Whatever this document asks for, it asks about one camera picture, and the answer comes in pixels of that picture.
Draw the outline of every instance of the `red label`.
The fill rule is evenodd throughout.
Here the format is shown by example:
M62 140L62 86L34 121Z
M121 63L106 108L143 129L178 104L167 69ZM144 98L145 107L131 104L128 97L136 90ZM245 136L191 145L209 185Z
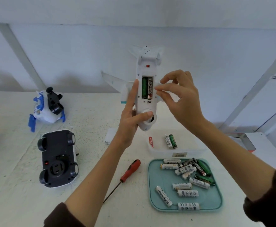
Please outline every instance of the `red label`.
M151 136L148 138L148 141L149 141L149 144L151 145L151 147L154 148L153 138Z

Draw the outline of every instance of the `red screwdriver handle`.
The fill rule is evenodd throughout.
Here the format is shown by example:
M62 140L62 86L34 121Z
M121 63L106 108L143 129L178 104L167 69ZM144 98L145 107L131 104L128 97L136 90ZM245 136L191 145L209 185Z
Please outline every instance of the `red screwdriver handle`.
M127 171L124 173L124 175L120 178L120 181L123 183L126 181L126 179L132 175L133 172L135 172L139 166L140 166L141 162L139 159L136 159L135 161L132 162L132 164L129 166L129 168L127 169Z

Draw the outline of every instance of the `black toy car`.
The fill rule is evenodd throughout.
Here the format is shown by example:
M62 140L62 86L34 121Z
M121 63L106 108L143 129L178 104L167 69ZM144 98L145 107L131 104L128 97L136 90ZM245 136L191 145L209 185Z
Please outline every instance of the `black toy car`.
M42 172L39 181L46 187L58 187L72 182L78 175L75 135L69 130L46 133L38 140L42 151Z

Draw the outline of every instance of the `hand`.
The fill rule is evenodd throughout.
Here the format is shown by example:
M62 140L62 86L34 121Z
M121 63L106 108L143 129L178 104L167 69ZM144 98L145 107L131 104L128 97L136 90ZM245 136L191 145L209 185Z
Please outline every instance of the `hand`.
M133 87L128 94L126 105L122 111L119 128L114 137L114 140L121 142L124 148L128 148L132 144L132 140L138 128L138 123L148 120L153 116L153 112L145 112L136 115L136 110L133 110L135 99L138 92L139 81L134 81Z
M174 117L193 133L206 119L201 111L199 93L194 86L191 73L182 70L173 71L166 74L160 83L162 85L155 87L157 95L164 100ZM180 98L178 102L176 103L165 91L176 94Z

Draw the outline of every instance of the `green battery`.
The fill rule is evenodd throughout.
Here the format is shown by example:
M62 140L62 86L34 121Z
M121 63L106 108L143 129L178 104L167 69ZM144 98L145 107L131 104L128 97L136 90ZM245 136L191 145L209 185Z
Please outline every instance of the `green battery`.
M147 77L142 77L142 99L147 99Z
M169 135L169 139L171 140L173 148L177 149L177 144L176 144L176 141L174 139L174 136L173 135Z
M213 186L215 185L215 181L209 177L204 177L204 176L195 174L195 179L198 179L200 181L203 181L203 182L208 183Z
M212 172L209 170L207 165L205 165L202 161L197 160L197 164L204 170L206 173L206 176L210 177L212 175Z

